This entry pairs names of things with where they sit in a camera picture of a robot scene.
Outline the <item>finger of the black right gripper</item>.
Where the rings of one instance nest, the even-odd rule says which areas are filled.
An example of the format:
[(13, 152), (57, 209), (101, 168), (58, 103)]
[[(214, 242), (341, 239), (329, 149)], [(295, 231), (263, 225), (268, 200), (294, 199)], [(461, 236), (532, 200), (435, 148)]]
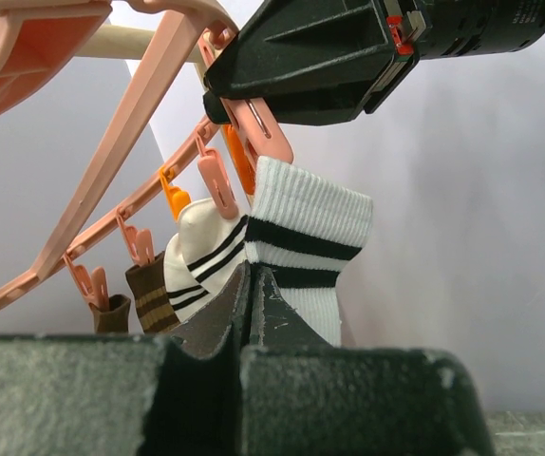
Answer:
[(379, 1), (266, 1), (207, 70), (205, 111), (226, 124), (222, 100), (261, 98), (281, 124), (347, 123), (388, 96), (393, 56)]

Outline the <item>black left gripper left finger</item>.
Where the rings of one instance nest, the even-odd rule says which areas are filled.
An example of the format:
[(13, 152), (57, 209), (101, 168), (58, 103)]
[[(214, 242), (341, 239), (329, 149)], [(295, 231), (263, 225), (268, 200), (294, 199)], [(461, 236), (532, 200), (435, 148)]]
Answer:
[(236, 455), (251, 277), (169, 335), (0, 335), (0, 455)]

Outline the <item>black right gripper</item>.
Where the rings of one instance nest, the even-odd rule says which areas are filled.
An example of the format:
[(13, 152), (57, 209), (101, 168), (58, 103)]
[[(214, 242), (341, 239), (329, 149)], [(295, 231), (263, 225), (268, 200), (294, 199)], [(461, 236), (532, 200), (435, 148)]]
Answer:
[(397, 54), (366, 93), (375, 111), (426, 60), (516, 52), (545, 33), (545, 1), (384, 1)]

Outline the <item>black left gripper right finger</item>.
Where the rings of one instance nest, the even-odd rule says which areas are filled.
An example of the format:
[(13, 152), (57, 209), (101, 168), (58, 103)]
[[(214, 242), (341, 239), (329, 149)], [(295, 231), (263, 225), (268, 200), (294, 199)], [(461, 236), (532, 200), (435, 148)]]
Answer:
[(253, 281), (241, 353), (245, 455), (491, 455), (474, 382), (448, 351), (328, 344), (283, 300), (273, 274)]

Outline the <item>white sock with black stripes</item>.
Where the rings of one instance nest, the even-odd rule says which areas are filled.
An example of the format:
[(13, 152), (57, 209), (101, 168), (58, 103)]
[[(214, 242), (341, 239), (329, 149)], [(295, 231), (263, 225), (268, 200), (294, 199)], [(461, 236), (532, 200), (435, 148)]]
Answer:
[(373, 212), (367, 195), (284, 161), (257, 162), (246, 257), (272, 270), (283, 299), (334, 346), (342, 338), (338, 277), (365, 247)]

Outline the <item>pink round clip hanger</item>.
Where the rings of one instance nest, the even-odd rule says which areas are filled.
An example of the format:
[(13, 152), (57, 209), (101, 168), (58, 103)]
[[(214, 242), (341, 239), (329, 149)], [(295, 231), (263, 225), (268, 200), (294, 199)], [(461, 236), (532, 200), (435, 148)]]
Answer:
[[(216, 1), (135, 1), (132, 8), (160, 14), (155, 30), (180, 30), (191, 42), (176, 58), (172, 51), (179, 45), (172, 38), (159, 35), (152, 40), (46, 245), (24, 273), (0, 288), (0, 311), (61, 269), (70, 272), (88, 304), (104, 305), (104, 271), (89, 272), (75, 265), (74, 259), (120, 230), (134, 262), (150, 262), (154, 257), (151, 235), (129, 226), (127, 220), (158, 194), (164, 194), (172, 212), (178, 214), (188, 198), (172, 180), (191, 162), (197, 164), (219, 214), (232, 219), (238, 213), (222, 159), (210, 146), (217, 126), (203, 119), (158, 172), (117, 209), (90, 221), (182, 65), (211, 66), (238, 33), (233, 19)], [(108, 1), (0, 1), (0, 115), (37, 92), (76, 57), (100, 26), (107, 24), (111, 10)]]

